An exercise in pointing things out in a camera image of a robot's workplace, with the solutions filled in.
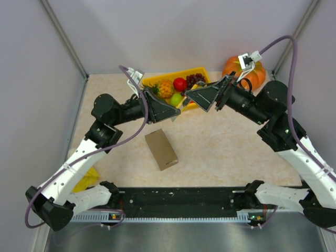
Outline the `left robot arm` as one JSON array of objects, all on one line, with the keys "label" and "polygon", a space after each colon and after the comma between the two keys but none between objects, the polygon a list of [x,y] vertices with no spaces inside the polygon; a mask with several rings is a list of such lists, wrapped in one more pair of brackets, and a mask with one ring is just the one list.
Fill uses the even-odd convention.
[{"label": "left robot arm", "polygon": [[103,181],[79,193],[73,189],[94,164],[125,143],[120,140],[123,132],[116,126],[140,118],[144,120],[143,124],[157,123],[180,113],[180,109],[156,98],[148,88],[124,104],[119,104],[107,93],[99,95],[91,112],[95,118],[93,125],[74,153],[49,180],[26,191],[28,208],[53,231],[59,231],[74,216],[106,205],[118,192],[113,183]]}]

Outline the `yellow utility knife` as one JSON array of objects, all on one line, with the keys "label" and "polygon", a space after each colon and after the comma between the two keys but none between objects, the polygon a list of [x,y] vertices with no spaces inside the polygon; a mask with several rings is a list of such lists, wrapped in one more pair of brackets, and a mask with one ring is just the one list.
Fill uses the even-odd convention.
[{"label": "yellow utility knife", "polygon": [[175,107],[178,108],[180,110],[180,114],[179,115],[175,115],[171,118],[171,121],[174,122],[178,116],[180,116],[182,114],[183,111],[187,110],[191,105],[190,103],[194,106],[194,107],[197,107],[196,103],[193,102],[190,98],[188,98],[186,96],[186,93],[182,96],[180,94],[180,96],[182,97],[179,104],[177,104]]}]

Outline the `brown cardboard express box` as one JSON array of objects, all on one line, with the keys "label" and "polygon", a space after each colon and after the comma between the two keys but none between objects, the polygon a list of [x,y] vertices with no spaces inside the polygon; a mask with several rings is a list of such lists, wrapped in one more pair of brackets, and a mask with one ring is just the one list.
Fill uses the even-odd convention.
[{"label": "brown cardboard express box", "polygon": [[162,129],[147,134],[145,141],[160,171],[164,171],[178,163],[178,157]]}]

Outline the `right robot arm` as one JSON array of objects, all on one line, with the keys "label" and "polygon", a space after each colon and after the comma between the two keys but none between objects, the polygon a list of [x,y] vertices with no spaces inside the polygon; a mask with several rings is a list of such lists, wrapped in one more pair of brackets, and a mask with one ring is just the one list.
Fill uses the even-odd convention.
[{"label": "right robot arm", "polygon": [[233,75],[226,75],[185,94],[204,111],[227,106],[257,123],[261,139],[291,164],[307,184],[307,188],[298,189],[255,180],[231,197],[234,208],[275,205],[298,212],[325,230],[335,231],[335,171],[322,160],[304,128],[292,117],[295,99],[285,84],[270,81],[254,95]]}]

